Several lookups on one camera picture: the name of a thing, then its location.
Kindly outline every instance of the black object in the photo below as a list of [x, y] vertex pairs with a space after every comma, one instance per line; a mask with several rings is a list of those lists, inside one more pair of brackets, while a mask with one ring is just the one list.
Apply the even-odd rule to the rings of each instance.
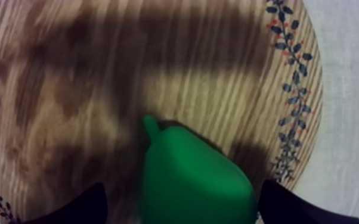
[[24, 224], [50, 224], [50, 223], [92, 223], [105, 224], [107, 219], [107, 199], [101, 183], [75, 198], [71, 203], [61, 209]]
[[359, 224], [356, 217], [325, 211], [304, 201], [276, 181], [264, 182], [259, 211], [265, 224]]

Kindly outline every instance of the green plastic object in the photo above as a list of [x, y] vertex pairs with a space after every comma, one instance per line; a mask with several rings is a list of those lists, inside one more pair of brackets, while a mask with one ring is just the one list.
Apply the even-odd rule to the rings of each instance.
[[160, 130], [145, 116], [151, 138], [140, 212], [143, 224], [253, 224], [255, 195], [245, 174], [187, 129]]

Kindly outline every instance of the blue leaf pattern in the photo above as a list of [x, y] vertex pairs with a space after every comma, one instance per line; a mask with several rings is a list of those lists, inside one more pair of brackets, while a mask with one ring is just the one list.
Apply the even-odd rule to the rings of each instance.
[[281, 35], [284, 39], [283, 43], [275, 43], [273, 47], [276, 50], [285, 51], [285, 55], [289, 56], [285, 65], [295, 66], [292, 68], [292, 81], [282, 85], [282, 90], [291, 95], [288, 97], [286, 104], [290, 104], [294, 108], [291, 110], [290, 115], [278, 121], [281, 129], [290, 128], [288, 128], [288, 131], [278, 133], [281, 151], [273, 162], [274, 177], [278, 182], [284, 182], [294, 179], [294, 171], [299, 162], [296, 155], [298, 154], [298, 149], [303, 146], [298, 138], [302, 131], [308, 131], [306, 115], [311, 113], [312, 109], [305, 104], [309, 90], [302, 84], [304, 83], [303, 78], [308, 76], [308, 70], [304, 62], [312, 60], [314, 57], [308, 52], [301, 52], [303, 51], [303, 41], [295, 41], [295, 31], [299, 27], [299, 20], [291, 20], [290, 25], [286, 23], [287, 16], [292, 15], [293, 10], [284, 5], [284, 0], [268, 0], [267, 2], [270, 6], [266, 8], [266, 11], [276, 13], [279, 20], [279, 23], [276, 23], [275, 26], [270, 24], [268, 28], [276, 35]]

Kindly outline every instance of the white cloth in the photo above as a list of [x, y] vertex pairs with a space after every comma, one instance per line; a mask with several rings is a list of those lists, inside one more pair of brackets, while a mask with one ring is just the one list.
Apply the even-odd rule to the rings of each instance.
[[318, 139], [295, 193], [359, 217], [359, 0], [304, 0], [323, 65]]

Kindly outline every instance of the round wooden tray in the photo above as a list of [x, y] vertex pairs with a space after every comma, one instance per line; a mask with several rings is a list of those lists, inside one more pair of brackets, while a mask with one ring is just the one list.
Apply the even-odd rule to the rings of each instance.
[[0, 0], [0, 219], [102, 181], [109, 223], [134, 222], [144, 114], [216, 144], [256, 191], [266, 178], [292, 189], [321, 89], [299, 0]]

